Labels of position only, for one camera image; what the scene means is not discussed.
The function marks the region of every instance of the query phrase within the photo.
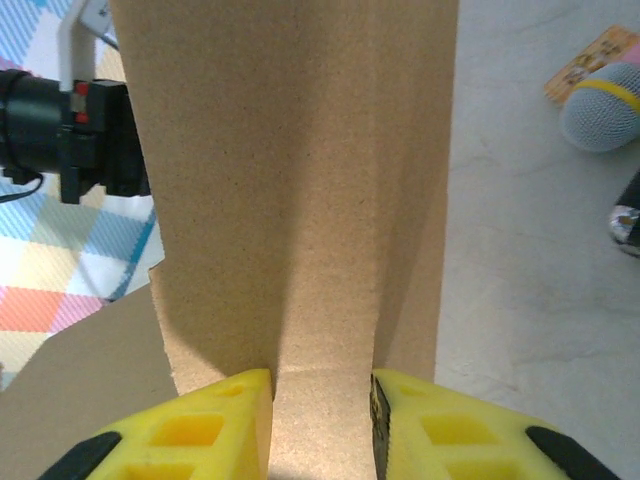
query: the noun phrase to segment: square hole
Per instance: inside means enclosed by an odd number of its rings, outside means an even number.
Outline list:
[[[128,465],[114,480],[189,480],[195,467],[186,464]]]
[[[526,480],[512,462],[468,461],[447,465],[451,480]]]
[[[422,426],[434,445],[487,445],[498,439],[486,425],[468,415],[424,417]]]
[[[222,415],[183,415],[167,420],[151,439],[154,447],[213,445],[222,426]]]

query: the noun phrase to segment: black cable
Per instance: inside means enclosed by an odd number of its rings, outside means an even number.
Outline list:
[[[29,195],[32,195],[40,190],[40,187],[42,187],[42,183],[44,182],[44,176],[38,172],[33,172],[33,174],[36,176],[36,180],[38,181],[38,184],[34,188],[32,188],[31,190],[25,190],[24,192],[0,195],[0,204],[13,202],[14,200],[20,200],[21,198],[28,197]]]

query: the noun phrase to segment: yellow band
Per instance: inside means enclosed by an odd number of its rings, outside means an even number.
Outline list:
[[[640,98],[636,97],[633,92],[621,87],[620,85],[616,85],[615,83],[601,80],[599,78],[588,78],[578,83],[575,88],[595,88],[597,90],[604,90],[605,92],[622,100],[624,103],[629,105],[634,112],[640,115]]]

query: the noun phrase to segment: plaid blanket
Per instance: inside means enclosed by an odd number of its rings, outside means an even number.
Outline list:
[[[2,0],[0,69],[58,78],[55,34],[70,3]],[[122,71],[119,58],[112,51],[105,55],[106,48],[97,49],[100,73],[106,70],[109,78],[118,79],[113,75]],[[0,195],[23,189],[0,180]],[[106,197],[103,189],[94,188],[81,206],[70,206],[57,200],[57,190],[57,177],[47,176],[39,192],[0,205],[5,387],[48,336],[148,281],[146,268],[137,267],[157,230],[151,198]]]

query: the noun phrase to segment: concrete floor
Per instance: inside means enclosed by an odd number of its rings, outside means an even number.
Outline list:
[[[437,380],[640,478],[640,260],[607,215],[640,142],[568,145],[543,84],[637,0],[461,0]]]

